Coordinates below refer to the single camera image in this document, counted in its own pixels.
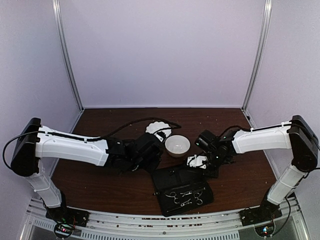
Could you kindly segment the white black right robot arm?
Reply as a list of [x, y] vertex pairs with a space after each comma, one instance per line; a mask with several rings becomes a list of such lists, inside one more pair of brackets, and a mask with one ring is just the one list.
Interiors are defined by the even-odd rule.
[[276, 125], [243, 128], [233, 125], [220, 135], [204, 130], [195, 140], [202, 152], [187, 158], [187, 166], [200, 169], [207, 177], [217, 177], [221, 165], [236, 155], [263, 151], [276, 170], [271, 153], [291, 151], [291, 160], [276, 182], [266, 191], [258, 207], [241, 210], [242, 225], [271, 221], [277, 217], [280, 204], [294, 193], [302, 179], [317, 169], [320, 140], [300, 115]]

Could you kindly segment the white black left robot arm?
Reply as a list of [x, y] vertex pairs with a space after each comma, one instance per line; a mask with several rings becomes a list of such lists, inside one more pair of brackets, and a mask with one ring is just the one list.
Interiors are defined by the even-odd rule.
[[51, 218], [67, 222], [72, 218], [72, 211], [63, 192], [45, 173], [41, 158], [79, 161], [122, 172], [143, 169], [151, 173], [160, 163], [165, 134], [145, 132], [137, 139], [125, 140], [110, 135], [88, 137], [53, 130], [34, 117], [13, 140], [16, 146], [6, 166], [28, 180]]

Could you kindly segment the silver pointed scissors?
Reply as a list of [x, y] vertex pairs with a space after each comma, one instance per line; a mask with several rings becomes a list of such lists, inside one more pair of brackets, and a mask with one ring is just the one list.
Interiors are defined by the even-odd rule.
[[170, 193], [165, 193], [164, 195], [165, 195], [166, 197], [168, 197], [168, 198], [172, 198], [172, 199], [173, 199], [173, 202], [174, 202], [175, 204], [179, 204], [179, 203], [180, 203], [180, 200], [179, 200], [176, 192], [172, 191], [172, 192], [170, 192]]

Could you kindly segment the silver thinning scissors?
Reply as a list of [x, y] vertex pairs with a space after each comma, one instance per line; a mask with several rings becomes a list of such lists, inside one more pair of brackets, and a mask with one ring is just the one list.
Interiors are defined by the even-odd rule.
[[202, 205], [204, 202], [201, 199], [201, 196], [203, 194], [203, 191], [187, 191], [187, 192], [183, 192], [180, 194], [180, 196], [182, 198], [187, 197], [186, 201], [183, 201], [180, 206], [184, 207], [186, 205], [190, 205], [190, 204], [196, 204], [198, 206]]

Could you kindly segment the black zip tool case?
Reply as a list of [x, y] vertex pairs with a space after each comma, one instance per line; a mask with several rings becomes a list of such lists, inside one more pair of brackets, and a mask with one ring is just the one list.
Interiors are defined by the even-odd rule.
[[[161, 214], [164, 217], [171, 217], [184, 214], [188, 211], [211, 204], [214, 201], [213, 191], [206, 181], [201, 170], [183, 165], [166, 167], [155, 170], [151, 175], [154, 185], [154, 195], [157, 197]], [[188, 198], [181, 197], [181, 193], [188, 191], [203, 191], [201, 199], [202, 205], [195, 203], [186, 206], [180, 204]], [[176, 192], [179, 204], [175, 204], [172, 198], [166, 197], [165, 193]]]

